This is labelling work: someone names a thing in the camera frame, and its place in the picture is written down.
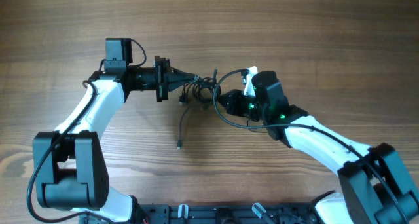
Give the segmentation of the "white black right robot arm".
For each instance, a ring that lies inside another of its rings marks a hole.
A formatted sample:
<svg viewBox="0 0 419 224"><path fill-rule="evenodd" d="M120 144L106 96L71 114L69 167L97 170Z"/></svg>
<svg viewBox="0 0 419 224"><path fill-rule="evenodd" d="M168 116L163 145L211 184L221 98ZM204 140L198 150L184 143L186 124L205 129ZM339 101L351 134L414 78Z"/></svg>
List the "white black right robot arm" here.
<svg viewBox="0 0 419 224"><path fill-rule="evenodd" d="M376 147L348 139L291 105L273 71L241 69L243 90L222 94L213 89L213 104L229 115L255 121L243 129L265 129L274 141L316 159L339 179L334 191L314 204L322 223L408 223L418 217L418 188L394 147Z"/></svg>

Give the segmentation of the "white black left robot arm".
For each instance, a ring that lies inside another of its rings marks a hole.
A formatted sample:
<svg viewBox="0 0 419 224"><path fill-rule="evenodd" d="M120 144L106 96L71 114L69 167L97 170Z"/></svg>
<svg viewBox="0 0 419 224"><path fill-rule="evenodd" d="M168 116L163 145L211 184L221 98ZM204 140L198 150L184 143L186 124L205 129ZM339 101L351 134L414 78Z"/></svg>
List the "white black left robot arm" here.
<svg viewBox="0 0 419 224"><path fill-rule="evenodd" d="M86 94L70 116L33 139L34 171L26 195L31 216L43 223L74 217L102 223L148 223L137 199L111 188L100 140L132 91L154 90L157 101L199 77L155 57L134 64L131 38L107 38L100 68L83 82Z"/></svg>

